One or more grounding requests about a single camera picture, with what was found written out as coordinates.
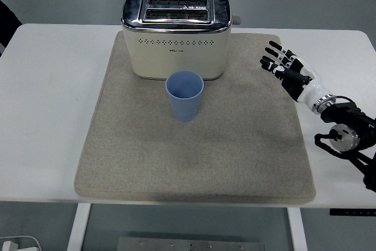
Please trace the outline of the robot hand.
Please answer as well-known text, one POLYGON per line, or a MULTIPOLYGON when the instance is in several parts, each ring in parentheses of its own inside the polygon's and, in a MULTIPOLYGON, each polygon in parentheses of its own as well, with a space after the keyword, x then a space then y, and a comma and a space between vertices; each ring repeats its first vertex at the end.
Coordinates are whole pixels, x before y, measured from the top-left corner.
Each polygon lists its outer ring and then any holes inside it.
POLYGON ((323 87, 321 77, 305 60, 274 41, 265 51, 268 55, 260 59, 261 68, 274 75, 294 101, 316 114, 335 104, 336 97, 323 87))

